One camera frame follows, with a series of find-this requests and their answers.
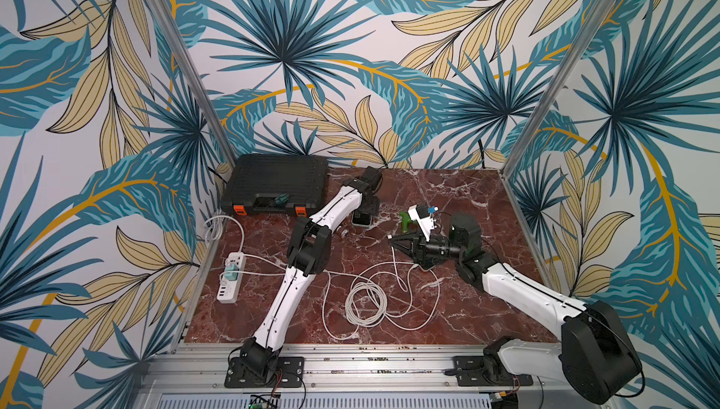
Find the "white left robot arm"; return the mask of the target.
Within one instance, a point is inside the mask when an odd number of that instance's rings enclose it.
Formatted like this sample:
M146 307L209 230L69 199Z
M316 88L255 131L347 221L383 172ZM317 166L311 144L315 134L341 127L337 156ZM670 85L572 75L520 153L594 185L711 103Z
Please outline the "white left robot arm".
M361 176L344 181L323 208L297 219L277 296L254 334L230 352L228 371L233 375L263 384L273 380L292 318L311 283L326 270L333 234L362 206L378 202L382 178L381 168L367 167Z

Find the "blue-cased smartphone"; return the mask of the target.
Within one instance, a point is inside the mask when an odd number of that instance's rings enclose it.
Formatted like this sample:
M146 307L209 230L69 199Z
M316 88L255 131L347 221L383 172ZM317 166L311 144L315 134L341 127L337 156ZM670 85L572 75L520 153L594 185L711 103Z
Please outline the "blue-cased smartphone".
M352 214L352 224L355 226L369 227L372 225L373 215L367 212L355 211Z

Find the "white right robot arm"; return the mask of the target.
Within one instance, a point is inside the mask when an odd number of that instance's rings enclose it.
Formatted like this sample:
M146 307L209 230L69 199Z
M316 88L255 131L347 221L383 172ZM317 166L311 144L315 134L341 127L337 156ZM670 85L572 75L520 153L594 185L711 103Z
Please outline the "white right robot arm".
M484 353L496 368L513 375L563 382L594 404L622 397L626 385L645 378L641 358L611 305L585 303L524 276L499 258L468 214L454 215L445 236L433 234L435 220L431 214L425 214L417 225L414 232L390 236L391 248L426 271L453 263L465 283L504 300L557 340L495 341Z

